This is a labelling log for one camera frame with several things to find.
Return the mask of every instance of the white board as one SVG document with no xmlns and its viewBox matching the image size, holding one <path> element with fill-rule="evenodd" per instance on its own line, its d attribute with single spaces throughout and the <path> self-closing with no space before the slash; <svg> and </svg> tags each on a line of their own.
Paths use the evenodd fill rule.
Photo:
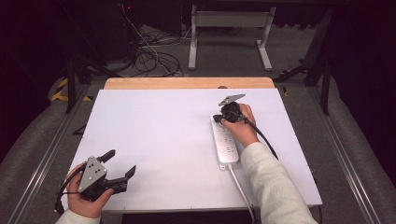
<svg viewBox="0 0 396 224">
<path fill-rule="evenodd" d="M 277 89 L 102 90 L 71 168 L 110 149 L 116 156 L 104 164 L 107 179 L 136 165 L 127 191 L 113 195 L 107 211 L 245 208 L 231 174 L 219 169 L 210 126 L 219 102 L 240 93 L 246 96 L 237 102 L 251 106 L 305 202 L 322 204 Z M 249 202 L 258 206 L 241 164 L 234 169 Z"/>
</svg>

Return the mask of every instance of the white power strip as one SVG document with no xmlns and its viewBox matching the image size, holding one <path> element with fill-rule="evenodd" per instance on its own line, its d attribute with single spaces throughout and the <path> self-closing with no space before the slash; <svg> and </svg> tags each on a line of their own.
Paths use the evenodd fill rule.
<svg viewBox="0 0 396 224">
<path fill-rule="evenodd" d="M 228 164 L 236 165 L 239 161 L 238 150 L 236 148 L 233 135 L 220 123 L 216 123 L 211 117 L 212 132 L 218 152 L 218 163 L 220 170 L 225 170 Z"/>
</svg>

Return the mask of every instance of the person's right hand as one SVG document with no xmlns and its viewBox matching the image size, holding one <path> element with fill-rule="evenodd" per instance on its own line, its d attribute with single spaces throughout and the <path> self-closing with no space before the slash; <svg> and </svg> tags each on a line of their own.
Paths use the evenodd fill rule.
<svg viewBox="0 0 396 224">
<path fill-rule="evenodd" d="M 242 114 L 248 120 L 250 120 L 250 122 L 256 124 L 256 120 L 254 119 L 249 105 L 239 104 L 239 109 L 241 110 Z M 254 131 L 254 129 L 243 120 L 236 123 L 231 123 L 226 119 L 222 119 L 221 123 L 224 127 L 230 130 L 235 140 L 241 143 L 243 147 L 247 147 L 252 143 L 259 142 L 256 131 Z"/>
</svg>

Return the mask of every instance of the white sleeve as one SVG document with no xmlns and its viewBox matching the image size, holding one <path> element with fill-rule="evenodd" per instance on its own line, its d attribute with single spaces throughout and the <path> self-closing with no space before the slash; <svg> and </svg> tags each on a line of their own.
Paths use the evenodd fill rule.
<svg viewBox="0 0 396 224">
<path fill-rule="evenodd" d="M 67 209 L 55 224 L 99 224 L 100 218 L 87 218 Z"/>
<path fill-rule="evenodd" d="M 262 223 L 317 223 L 285 167 L 263 143 L 252 143 L 241 162 L 261 209 Z"/>
</svg>

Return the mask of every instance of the person's hand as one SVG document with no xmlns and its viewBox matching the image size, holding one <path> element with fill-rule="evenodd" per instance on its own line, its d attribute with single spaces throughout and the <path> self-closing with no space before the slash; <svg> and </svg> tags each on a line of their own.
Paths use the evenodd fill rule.
<svg viewBox="0 0 396 224">
<path fill-rule="evenodd" d="M 248 118 L 250 122 L 256 124 L 256 120 L 254 119 L 249 105 L 239 104 L 239 108 L 242 114 Z M 226 119 L 222 119 L 221 123 L 224 127 L 230 130 L 235 140 L 241 143 L 243 147 L 247 147 L 252 143 L 259 142 L 256 131 L 254 131 L 254 129 L 243 120 L 236 123 L 231 123 Z"/>
<path fill-rule="evenodd" d="M 73 174 L 81 165 L 74 168 L 68 176 Z M 78 192 L 78 184 L 81 177 L 82 173 L 79 173 L 73 177 L 66 187 L 67 192 Z M 99 218 L 101 216 L 103 207 L 110 199 L 113 192 L 114 189 L 106 190 L 95 202 L 84 200 L 82 195 L 79 193 L 67 194 L 69 209 L 82 217 Z"/>
</svg>

